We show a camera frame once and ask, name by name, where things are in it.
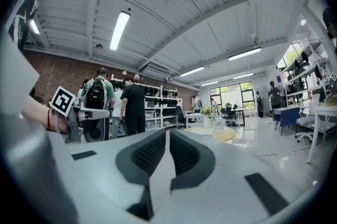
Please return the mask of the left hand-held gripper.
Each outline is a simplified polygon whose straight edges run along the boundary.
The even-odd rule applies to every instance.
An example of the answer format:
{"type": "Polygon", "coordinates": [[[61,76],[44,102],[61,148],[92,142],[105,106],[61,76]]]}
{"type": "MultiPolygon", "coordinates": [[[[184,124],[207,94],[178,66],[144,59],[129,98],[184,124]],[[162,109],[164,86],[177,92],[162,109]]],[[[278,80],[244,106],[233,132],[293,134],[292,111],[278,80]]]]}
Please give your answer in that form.
{"type": "Polygon", "coordinates": [[[59,86],[49,103],[52,112],[49,117],[54,131],[60,133],[62,118],[67,123],[67,132],[62,134],[66,143],[89,143],[110,138],[110,112],[105,109],[85,107],[84,103],[59,86]]]}

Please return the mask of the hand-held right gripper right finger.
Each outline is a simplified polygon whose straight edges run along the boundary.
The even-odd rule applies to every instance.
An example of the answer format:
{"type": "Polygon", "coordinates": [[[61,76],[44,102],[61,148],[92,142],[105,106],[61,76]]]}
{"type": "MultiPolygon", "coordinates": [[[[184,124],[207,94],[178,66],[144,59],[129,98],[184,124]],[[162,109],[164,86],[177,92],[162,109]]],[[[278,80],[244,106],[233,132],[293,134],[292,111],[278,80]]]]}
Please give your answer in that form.
{"type": "Polygon", "coordinates": [[[213,151],[177,129],[170,131],[170,153],[176,174],[171,180],[172,191],[198,187],[215,168],[213,151]]]}

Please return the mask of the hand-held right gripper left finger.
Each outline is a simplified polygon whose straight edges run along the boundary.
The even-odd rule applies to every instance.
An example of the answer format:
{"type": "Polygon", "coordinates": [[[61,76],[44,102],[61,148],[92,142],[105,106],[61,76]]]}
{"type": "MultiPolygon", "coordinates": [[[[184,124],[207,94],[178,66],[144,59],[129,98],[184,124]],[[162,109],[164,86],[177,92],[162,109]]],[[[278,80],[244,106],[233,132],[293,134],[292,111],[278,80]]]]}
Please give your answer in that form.
{"type": "Polygon", "coordinates": [[[127,212],[148,221],[154,216],[150,177],[165,153],[166,131],[158,129],[146,134],[144,139],[122,149],[115,163],[127,182],[143,187],[139,202],[129,206],[127,212]]]}

